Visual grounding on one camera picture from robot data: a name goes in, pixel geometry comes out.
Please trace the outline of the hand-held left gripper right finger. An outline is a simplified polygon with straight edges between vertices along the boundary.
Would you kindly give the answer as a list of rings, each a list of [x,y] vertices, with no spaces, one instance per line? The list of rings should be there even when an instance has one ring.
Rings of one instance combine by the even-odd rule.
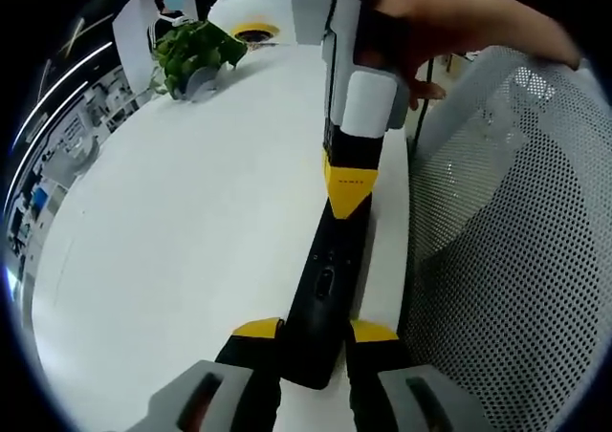
[[[431,365],[409,364],[388,327],[356,319],[345,339],[349,404],[359,431],[482,431],[480,401]]]

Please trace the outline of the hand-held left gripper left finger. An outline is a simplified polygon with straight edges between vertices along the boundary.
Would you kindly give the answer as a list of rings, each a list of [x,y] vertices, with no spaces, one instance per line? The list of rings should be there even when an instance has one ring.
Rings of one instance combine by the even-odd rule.
[[[140,431],[271,431],[280,404],[278,317],[236,328],[213,360],[201,360],[151,396]]]

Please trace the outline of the person's right hand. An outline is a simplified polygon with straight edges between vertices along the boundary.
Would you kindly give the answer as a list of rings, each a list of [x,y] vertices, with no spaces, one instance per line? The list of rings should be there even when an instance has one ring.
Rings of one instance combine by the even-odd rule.
[[[443,54],[464,54],[484,48],[475,18],[474,0],[377,0],[374,11],[391,25],[376,36],[372,31],[357,53],[357,61],[372,68],[396,71],[408,87],[408,105],[440,100],[444,88],[417,78],[419,68]]]

